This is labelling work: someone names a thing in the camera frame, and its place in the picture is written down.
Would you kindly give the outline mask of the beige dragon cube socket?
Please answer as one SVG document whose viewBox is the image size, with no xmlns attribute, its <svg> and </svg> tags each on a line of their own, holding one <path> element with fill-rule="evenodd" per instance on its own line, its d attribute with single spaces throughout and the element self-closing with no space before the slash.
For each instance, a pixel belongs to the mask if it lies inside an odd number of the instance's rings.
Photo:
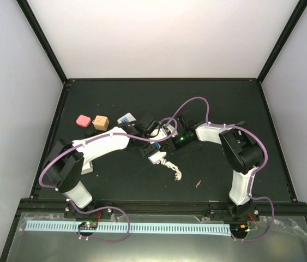
<svg viewBox="0 0 307 262">
<path fill-rule="evenodd" d="M 107 116 L 96 115 L 93 120 L 93 126 L 96 130 L 107 131 L 109 126 L 109 118 Z"/>
</svg>

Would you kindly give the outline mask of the white power strip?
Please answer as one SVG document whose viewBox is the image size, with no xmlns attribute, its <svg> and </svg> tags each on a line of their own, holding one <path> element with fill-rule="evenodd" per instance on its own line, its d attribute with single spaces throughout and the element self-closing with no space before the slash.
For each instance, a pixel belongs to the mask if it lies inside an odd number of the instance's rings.
<svg viewBox="0 0 307 262">
<path fill-rule="evenodd" d="M 121 127 L 127 134 L 138 136 L 139 138 L 149 139 L 155 129 L 161 128 L 161 124 L 150 114 L 144 115 L 137 120 L 131 113 L 121 116 L 117 120 L 118 126 Z M 138 139 L 130 138 L 129 147 L 134 147 L 134 141 Z M 159 164 L 159 162 L 166 156 L 166 152 L 161 152 L 160 149 L 150 157 L 147 157 L 152 164 Z"/>
</svg>

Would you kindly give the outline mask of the pink plug adapter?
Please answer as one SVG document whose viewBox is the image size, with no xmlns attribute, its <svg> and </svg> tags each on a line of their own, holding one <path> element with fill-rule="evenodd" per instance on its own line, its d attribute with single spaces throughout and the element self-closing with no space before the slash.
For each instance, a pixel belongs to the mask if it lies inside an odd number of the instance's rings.
<svg viewBox="0 0 307 262">
<path fill-rule="evenodd" d="M 80 115 L 77 120 L 76 120 L 76 124 L 78 126 L 81 126 L 81 127 L 88 127 L 91 123 L 92 119 L 88 116 L 85 116 L 85 115 Z"/>
</svg>

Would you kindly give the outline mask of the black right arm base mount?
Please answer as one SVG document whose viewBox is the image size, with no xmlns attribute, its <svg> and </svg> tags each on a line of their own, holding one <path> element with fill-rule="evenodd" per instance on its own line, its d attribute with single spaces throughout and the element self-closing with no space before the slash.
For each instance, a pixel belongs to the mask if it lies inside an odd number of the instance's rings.
<svg viewBox="0 0 307 262">
<path fill-rule="evenodd" d="M 208 215 L 214 221 L 246 222 L 250 220 L 248 213 L 254 209 L 251 200 L 240 206 L 233 202 L 213 202 L 209 204 Z"/>
</svg>

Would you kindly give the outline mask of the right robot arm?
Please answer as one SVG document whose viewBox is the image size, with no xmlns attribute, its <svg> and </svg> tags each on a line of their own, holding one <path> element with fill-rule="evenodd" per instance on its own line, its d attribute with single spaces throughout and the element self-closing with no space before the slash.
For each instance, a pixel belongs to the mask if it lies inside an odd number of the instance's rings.
<svg viewBox="0 0 307 262">
<path fill-rule="evenodd" d="M 210 122 L 184 122 L 181 134 L 174 134 L 163 143 L 167 151 L 180 150 L 194 141 L 220 144 L 227 162 L 233 169 L 232 186 L 227 200 L 227 215 L 232 220 L 239 220 L 249 208 L 252 197 L 252 186 L 256 173 L 268 161 L 268 153 L 259 138 L 246 129 L 244 121 L 237 124 L 212 124 Z"/>
</svg>

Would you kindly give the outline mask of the white tiger cube socket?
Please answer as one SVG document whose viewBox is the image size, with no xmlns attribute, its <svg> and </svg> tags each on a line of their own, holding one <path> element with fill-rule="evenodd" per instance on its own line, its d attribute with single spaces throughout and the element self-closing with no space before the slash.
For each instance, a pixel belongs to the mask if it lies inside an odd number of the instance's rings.
<svg viewBox="0 0 307 262">
<path fill-rule="evenodd" d="M 88 162 L 88 163 L 83 165 L 81 175 L 91 173 L 92 171 L 93 171 L 93 164 L 92 164 L 92 162 Z"/>
</svg>

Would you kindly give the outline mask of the blue cube socket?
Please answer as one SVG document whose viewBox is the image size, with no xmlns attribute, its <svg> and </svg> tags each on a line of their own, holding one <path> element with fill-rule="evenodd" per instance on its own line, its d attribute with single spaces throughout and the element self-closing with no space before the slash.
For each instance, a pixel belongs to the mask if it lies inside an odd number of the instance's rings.
<svg viewBox="0 0 307 262">
<path fill-rule="evenodd" d="M 158 142 L 153 143 L 153 145 L 159 150 L 161 148 L 160 144 Z"/>
</svg>

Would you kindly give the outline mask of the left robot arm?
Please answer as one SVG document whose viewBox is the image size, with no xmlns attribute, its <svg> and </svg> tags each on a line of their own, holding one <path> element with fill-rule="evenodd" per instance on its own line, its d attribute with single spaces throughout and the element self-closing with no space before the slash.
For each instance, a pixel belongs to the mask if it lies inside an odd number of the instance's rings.
<svg viewBox="0 0 307 262">
<path fill-rule="evenodd" d="M 81 176 L 93 171 L 92 161 L 130 146 L 143 151 L 153 146 L 150 153 L 143 154 L 149 157 L 159 149 L 154 140 L 159 140 L 161 134 L 164 134 L 161 123 L 151 115 L 137 120 L 127 113 L 117 120 L 116 126 L 103 133 L 72 142 L 60 140 L 45 162 L 39 184 L 64 194 L 82 217 L 89 218 L 95 214 L 96 205 Z"/>
</svg>

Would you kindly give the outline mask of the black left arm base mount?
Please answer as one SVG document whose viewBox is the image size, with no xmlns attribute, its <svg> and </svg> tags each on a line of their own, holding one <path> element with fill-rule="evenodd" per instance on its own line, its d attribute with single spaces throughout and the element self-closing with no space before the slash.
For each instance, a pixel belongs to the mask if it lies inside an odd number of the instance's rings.
<svg viewBox="0 0 307 262">
<path fill-rule="evenodd" d="M 88 204 L 84 208 L 79 208 L 78 209 L 82 212 L 86 212 L 86 214 L 79 213 L 76 211 L 76 209 L 73 207 L 71 202 L 67 202 L 67 205 L 65 207 L 65 212 L 64 212 L 64 218 L 70 218 L 70 219 L 75 219 L 76 221 L 80 220 L 100 220 L 100 219 L 110 219 L 112 215 L 112 210 L 113 208 L 110 207 L 113 205 L 113 202 L 107 201 L 107 200 L 98 200 L 95 201 L 93 200 L 90 204 Z M 105 207 L 104 210 L 100 210 L 97 212 L 92 212 L 89 213 L 89 211 L 93 211 L 95 209 L 98 209 L 100 207 Z"/>
</svg>

